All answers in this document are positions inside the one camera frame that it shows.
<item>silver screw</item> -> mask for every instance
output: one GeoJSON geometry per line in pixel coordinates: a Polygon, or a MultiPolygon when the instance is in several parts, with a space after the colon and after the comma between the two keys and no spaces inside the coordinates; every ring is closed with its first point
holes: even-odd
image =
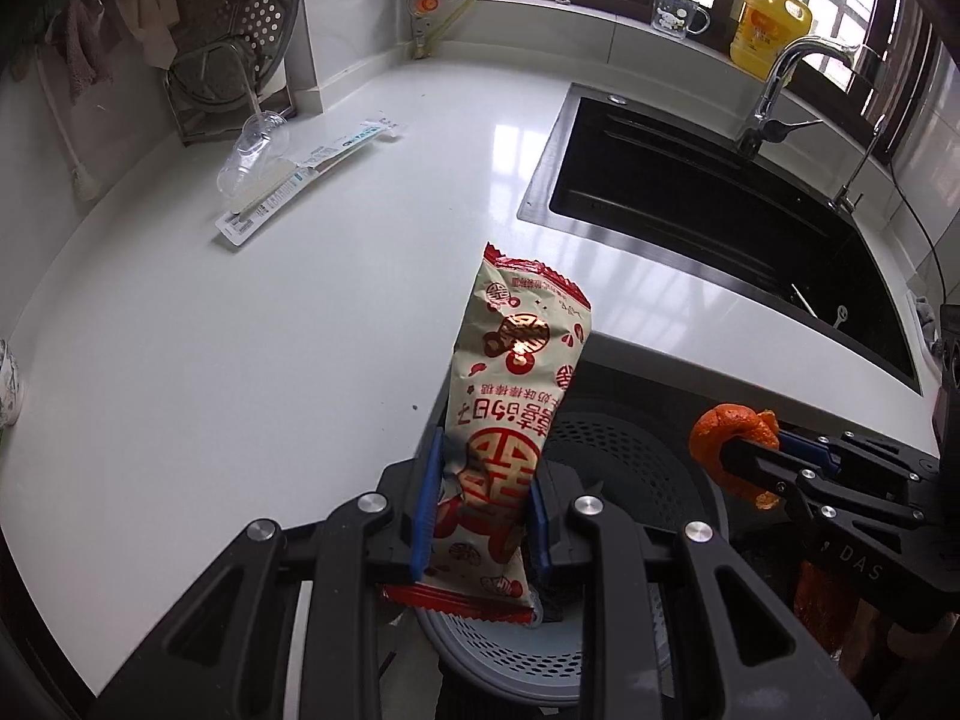
{"type": "Polygon", "coordinates": [[[688,522],[683,527],[683,532],[686,533],[686,537],[690,541],[696,541],[698,544],[707,543],[713,538],[713,528],[706,522],[699,522],[699,520],[688,522]]]}
{"type": "Polygon", "coordinates": [[[596,495],[581,495],[573,502],[573,508],[587,517],[596,517],[603,511],[603,501],[596,495]]]}
{"type": "Polygon", "coordinates": [[[387,499],[380,493],[365,493],[357,498],[357,508],[366,514],[377,514],[387,508],[387,499]]]}
{"type": "Polygon", "coordinates": [[[270,541],[277,532],[277,525],[269,519],[254,519],[247,526],[247,538],[252,541],[270,541]]]}

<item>black cable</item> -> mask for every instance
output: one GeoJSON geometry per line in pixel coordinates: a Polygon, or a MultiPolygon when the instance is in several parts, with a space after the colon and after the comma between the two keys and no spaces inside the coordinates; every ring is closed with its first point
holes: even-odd
{"type": "Polygon", "coordinates": [[[923,233],[923,237],[926,239],[926,242],[930,246],[930,253],[933,255],[933,261],[937,264],[937,272],[940,275],[940,289],[944,293],[944,303],[946,303],[947,302],[947,279],[944,279],[944,269],[940,265],[940,257],[937,256],[937,247],[933,245],[933,240],[930,240],[930,234],[928,233],[928,231],[926,231],[926,227],[923,226],[923,222],[920,221],[920,217],[918,217],[917,212],[913,210],[913,206],[910,205],[910,201],[906,199],[906,194],[904,194],[904,190],[902,190],[899,187],[899,181],[896,180],[896,172],[894,172],[893,162],[890,163],[890,177],[894,179],[894,187],[896,187],[896,191],[899,193],[899,195],[901,196],[901,199],[904,201],[904,205],[907,207],[907,210],[909,210],[909,212],[913,214],[913,218],[914,220],[916,220],[917,225],[920,228],[920,232],[923,233]]]}

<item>yellow plastic jug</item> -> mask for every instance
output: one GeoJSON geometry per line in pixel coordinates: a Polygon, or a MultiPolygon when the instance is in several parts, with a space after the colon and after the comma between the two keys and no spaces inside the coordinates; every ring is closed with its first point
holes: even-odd
{"type": "Polygon", "coordinates": [[[730,58],[751,76],[766,79],[781,49],[810,32],[813,13],[802,0],[746,0],[730,58]]]}

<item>black sink basin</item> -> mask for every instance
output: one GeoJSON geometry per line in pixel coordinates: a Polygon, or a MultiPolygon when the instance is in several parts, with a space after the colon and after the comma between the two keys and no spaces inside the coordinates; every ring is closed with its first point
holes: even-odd
{"type": "Polygon", "coordinates": [[[904,329],[856,225],[702,127],[574,85],[518,216],[735,290],[919,391],[904,329]],[[838,311],[846,320],[834,328],[838,311]]]}

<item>red and white wrapper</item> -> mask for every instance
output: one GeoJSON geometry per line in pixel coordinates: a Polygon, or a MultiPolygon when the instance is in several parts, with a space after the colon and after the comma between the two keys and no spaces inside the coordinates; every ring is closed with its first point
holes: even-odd
{"type": "Polygon", "coordinates": [[[546,265],[488,244],[453,352],[445,490],[430,563],[392,600],[465,617],[530,620],[522,521],[553,415],[590,332],[590,304],[546,265]]]}

